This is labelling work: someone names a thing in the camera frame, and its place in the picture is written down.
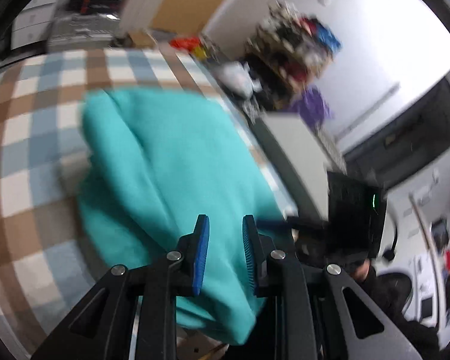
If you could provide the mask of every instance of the turquoise fabric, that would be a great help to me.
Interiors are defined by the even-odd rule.
[[[177,322],[244,343],[262,301],[248,284],[242,218],[282,216],[229,115],[190,92],[99,91],[87,95],[83,132],[92,155],[79,208],[104,261],[147,265],[208,215],[202,292],[177,299]]]

